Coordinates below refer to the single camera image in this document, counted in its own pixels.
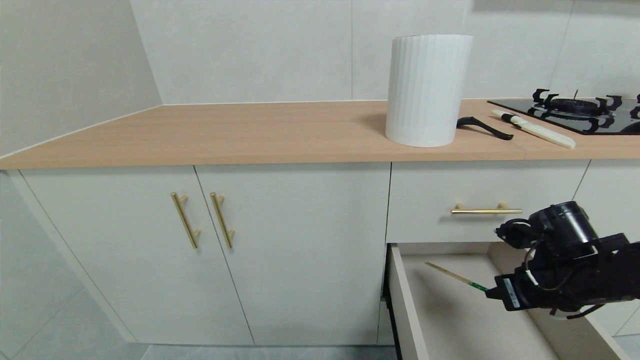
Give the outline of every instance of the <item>cabinet door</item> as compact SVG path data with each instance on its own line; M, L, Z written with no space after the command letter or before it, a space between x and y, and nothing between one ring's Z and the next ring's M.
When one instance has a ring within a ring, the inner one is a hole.
M196 167L256 345L376 343L389 168Z
M629 241L636 242L640 241L639 184L640 161L592 160L574 200L589 215L599 236L625 233ZM640 300L607 304L593 317L609 334L640 334L640 313L631 318L638 306Z
M528 218L571 200L588 160L394 163L387 242L500 241L493 230L510 218ZM521 215L452 215L496 209L503 202Z
M144 343L252 345L193 167L22 171L67 245ZM170 194L183 206L194 249Z

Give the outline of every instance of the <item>white ribbed vase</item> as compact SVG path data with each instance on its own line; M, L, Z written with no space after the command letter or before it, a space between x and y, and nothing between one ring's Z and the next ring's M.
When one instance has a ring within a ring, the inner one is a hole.
M387 138L416 147L453 142L472 42L470 35L394 39Z

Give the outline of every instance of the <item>white sticker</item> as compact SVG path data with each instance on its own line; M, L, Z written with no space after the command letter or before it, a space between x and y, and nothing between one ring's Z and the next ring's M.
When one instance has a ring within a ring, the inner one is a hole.
M511 280L506 277L503 278L504 285L507 287L507 292L509 293L509 297L511 298L511 303L513 303L513 307L520 307L520 302L518 301L518 297L516 296L516 292L513 290L513 285L511 285Z

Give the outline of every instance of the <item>kitchen counter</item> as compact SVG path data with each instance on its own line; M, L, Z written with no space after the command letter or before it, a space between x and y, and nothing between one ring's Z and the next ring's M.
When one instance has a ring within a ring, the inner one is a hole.
M386 101L160 106L5 156L0 168L640 158L640 136L584 136L522 115L576 140L565 149L493 118L496 108L464 100L460 116L512 141L471 127L450 145L416 148L385 138Z

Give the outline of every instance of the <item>gas stove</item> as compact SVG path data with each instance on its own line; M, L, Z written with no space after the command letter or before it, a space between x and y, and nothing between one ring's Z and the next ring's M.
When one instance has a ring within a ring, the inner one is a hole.
M584 135L640 135L640 94L595 99L558 98L537 89L533 99L491 100L489 103L561 126Z

